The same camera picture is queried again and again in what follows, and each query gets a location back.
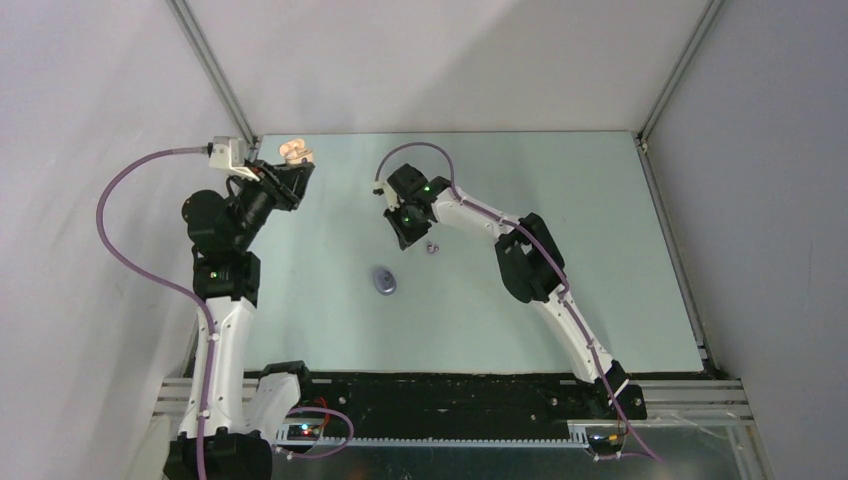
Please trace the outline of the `beige earbud charging case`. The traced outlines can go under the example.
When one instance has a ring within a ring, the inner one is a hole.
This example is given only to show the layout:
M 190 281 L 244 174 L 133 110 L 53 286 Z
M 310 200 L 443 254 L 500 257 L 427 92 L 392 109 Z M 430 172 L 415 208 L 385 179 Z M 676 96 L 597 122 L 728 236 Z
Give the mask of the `beige earbud charging case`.
M 281 144 L 278 153 L 284 163 L 289 166 L 312 164 L 314 162 L 314 152 L 307 147 L 306 141 L 302 138 L 292 139 Z

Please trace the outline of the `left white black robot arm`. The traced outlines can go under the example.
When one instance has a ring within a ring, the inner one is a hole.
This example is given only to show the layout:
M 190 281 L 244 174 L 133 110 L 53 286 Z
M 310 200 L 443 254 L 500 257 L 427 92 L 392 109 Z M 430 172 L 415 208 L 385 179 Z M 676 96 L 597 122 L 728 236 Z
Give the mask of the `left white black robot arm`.
M 261 262 L 250 245 L 275 210 L 293 211 L 305 196 L 312 161 L 247 165 L 227 196 L 192 194 L 181 215 L 192 242 L 193 292 L 200 300 L 191 393 L 164 465 L 168 479 L 268 479 L 285 415 L 316 403 L 301 361 L 271 364 L 255 396 L 243 394 L 249 331 L 257 310 Z

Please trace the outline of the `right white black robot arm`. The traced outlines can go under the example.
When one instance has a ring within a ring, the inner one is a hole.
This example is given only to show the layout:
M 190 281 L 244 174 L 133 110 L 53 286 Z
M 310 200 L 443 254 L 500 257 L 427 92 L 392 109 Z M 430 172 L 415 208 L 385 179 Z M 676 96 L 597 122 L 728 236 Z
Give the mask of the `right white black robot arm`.
M 428 179 L 404 164 L 373 192 L 387 202 L 384 217 L 401 249 L 436 225 L 481 233 L 493 241 L 498 271 L 509 294 L 533 307 L 566 353 L 573 375 L 585 386 L 581 402 L 596 418 L 643 417 L 641 392 L 602 345 L 576 305 L 565 262 L 544 220 L 511 216 L 479 202 L 444 177 Z

